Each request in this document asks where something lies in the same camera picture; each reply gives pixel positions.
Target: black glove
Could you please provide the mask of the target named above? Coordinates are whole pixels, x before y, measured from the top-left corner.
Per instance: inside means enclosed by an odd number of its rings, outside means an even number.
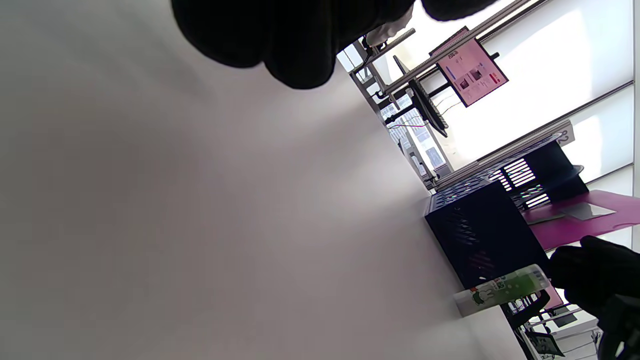
[[[640,254],[594,236],[580,244],[559,247],[551,256],[547,275],[567,301],[599,317],[615,294],[640,298]]]

